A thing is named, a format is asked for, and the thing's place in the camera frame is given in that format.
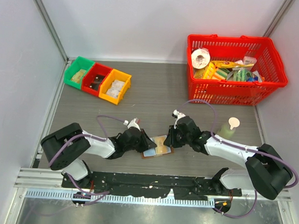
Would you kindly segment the brown leather card holder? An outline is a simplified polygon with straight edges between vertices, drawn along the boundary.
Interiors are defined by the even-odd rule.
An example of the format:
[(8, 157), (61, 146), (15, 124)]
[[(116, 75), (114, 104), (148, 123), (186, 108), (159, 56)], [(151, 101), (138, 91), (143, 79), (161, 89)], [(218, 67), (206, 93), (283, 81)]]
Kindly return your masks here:
[(166, 154), (172, 154), (174, 152), (174, 149), (166, 145), (163, 145), (166, 138), (167, 135), (151, 137), (150, 139), (157, 145), (157, 147), (144, 151), (141, 155), (142, 158), (148, 159), (151, 157), (153, 158), (163, 156)]

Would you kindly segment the gold card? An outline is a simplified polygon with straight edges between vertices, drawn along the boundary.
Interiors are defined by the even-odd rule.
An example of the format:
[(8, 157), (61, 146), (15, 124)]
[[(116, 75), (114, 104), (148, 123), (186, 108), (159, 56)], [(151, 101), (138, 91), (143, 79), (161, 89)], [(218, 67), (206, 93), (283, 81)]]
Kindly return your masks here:
[(169, 146), (164, 145), (164, 141), (166, 140), (167, 136), (156, 136), (152, 138), (152, 141), (157, 145), (155, 148), (156, 156), (170, 154), (172, 149)]

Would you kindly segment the silver white card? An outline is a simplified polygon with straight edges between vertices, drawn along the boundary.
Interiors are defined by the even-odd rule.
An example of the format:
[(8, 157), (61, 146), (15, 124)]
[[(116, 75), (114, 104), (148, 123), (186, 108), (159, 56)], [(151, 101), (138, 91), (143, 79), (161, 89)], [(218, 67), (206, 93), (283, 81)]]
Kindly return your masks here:
[(117, 89), (110, 88), (107, 90), (106, 95), (114, 99), (118, 99), (119, 93), (120, 91), (118, 91)]

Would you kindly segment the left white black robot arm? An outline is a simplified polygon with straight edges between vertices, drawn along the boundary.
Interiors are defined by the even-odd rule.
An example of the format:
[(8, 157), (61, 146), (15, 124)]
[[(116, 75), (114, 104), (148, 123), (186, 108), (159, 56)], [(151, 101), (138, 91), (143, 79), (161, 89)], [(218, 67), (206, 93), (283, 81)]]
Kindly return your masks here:
[(57, 130), (41, 140), (41, 147), (53, 171), (62, 170), (67, 179), (73, 179), (80, 188), (91, 183), (91, 171), (87, 164), (79, 159), (86, 153), (104, 159), (116, 159), (125, 152), (145, 152), (157, 145), (147, 136), (144, 129), (132, 126), (116, 136), (102, 138), (81, 129), (78, 123)]

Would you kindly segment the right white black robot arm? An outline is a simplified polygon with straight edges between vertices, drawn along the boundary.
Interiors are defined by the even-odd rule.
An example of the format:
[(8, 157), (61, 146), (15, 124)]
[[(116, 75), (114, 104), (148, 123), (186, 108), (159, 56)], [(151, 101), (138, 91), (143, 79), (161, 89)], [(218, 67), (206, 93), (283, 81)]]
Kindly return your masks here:
[(247, 170), (253, 188), (263, 197), (274, 200), (293, 178), (293, 172), (269, 144), (247, 146), (210, 131), (201, 131), (194, 120), (176, 111), (175, 124), (169, 126), (164, 145), (172, 148), (190, 146), (195, 152), (218, 156)]

